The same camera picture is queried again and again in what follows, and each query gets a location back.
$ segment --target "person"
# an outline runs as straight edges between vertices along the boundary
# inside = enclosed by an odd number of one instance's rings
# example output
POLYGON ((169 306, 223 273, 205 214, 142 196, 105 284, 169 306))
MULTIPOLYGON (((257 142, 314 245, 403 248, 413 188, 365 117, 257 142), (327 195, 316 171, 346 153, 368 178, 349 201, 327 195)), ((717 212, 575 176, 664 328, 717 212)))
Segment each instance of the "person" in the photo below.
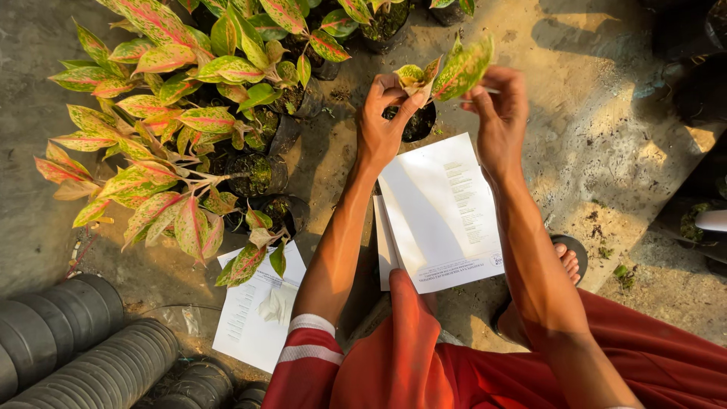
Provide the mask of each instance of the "person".
POLYGON ((295 300, 264 408, 724 408, 727 349, 578 290, 578 259, 555 245, 521 169, 523 75, 492 66, 462 108, 479 115, 512 302, 499 333, 531 352, 437 344, 440 325, 406 271, 390 274, 393 313, 344 357, 334 329, 348 298, 377 176, 423 102, 375 78, 358 114, 358 153, 295 300), (499 93, 490 94, 487 88, 499 93), (392 120, 382 118, 400 105, 392 120))

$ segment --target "white stripe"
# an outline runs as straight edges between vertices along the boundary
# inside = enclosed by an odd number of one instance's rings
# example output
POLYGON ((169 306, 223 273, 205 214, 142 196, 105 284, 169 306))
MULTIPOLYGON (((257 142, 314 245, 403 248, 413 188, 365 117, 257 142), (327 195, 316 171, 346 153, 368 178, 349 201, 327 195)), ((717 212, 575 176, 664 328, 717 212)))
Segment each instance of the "white stripe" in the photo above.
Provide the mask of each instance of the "white stripe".
POLYGON ((288 327, 288 334, 298 328, 313 328, 316 330, 326 331, 332 337, 336 336, 336 328, 327 319, 315 314, 301 314, 295 317, 288 327))
POLYGON ((333 352, 325 346, 320 345, 298 345, 298 346, 286 346, 280 353, 280 359, 278 363, 295 361, 300 358, 320 358, 324 361, 332 362, 336 365, 341 365, 343 362, 343 354, 333 352))

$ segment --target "sleeve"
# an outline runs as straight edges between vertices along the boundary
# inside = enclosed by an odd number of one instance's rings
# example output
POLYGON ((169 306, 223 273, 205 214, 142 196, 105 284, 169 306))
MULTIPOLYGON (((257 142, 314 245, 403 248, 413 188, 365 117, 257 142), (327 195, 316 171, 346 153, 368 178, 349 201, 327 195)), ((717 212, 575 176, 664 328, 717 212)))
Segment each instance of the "sleeve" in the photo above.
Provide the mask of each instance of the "sleeve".
POLYGON ((327 408, 343 361, 333 325, 302 314, 290 322, 288 338, 262 402, 263 409, 327 408))

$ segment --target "document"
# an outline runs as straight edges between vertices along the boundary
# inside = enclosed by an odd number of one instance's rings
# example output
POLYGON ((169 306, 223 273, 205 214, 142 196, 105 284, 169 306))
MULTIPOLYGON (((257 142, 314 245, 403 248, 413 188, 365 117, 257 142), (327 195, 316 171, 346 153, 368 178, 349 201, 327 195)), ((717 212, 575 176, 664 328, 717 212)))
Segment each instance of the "document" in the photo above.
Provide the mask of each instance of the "document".
POLYGON ((396 267, 408 271, 419 293, 505 272, 492 190, 469 134, 398 155, 379 185, 383 205, 377 199, 374 210, 382 290, 396 267))
MULTIPOLYGON (((268 255, 274 250, 274 247, 268 247, 268 255)), ((240 251, 242 249, 223 254, 217 260, 224 268, 240 251)), ((305 264, 295 242, 286 244, 285 259, 283 279, 275 273, 266 257, 250 280, 228 288, 212 349, 265 372, 273 372, 288 336, 288 325, 280 325, 275 319, 265 321, 256 310, 272 289, 281 288, 283 281, 288 285, 300 286, 305 264)))

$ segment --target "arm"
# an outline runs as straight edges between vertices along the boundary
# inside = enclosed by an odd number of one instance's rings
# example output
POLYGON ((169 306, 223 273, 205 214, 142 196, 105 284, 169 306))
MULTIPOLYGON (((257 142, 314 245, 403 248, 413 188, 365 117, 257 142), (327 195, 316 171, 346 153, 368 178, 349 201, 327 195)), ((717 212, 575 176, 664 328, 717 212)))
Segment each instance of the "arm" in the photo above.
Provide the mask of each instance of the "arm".
POLYGON ((477 142, 494 191, 505 276, 533 347, 573 408, 641 404, 590 333, 578 292, 563 270, 525 184, 521 151, 528 116, 522 74, 490 67, 462 107, 480 116, 477 142), (499 90, 492 95, 483 87, 499 90))
POLYGON ((336 325, 353 284, 366 207, 379 173, 396 156, 404 125, 422 96, 406 99, 391 121, 384 109, 406 97, 396 76, 377 75, 358 113, 358 151, 336 210, 318 243, 293 305, 291 319, 315 314, 336 325))

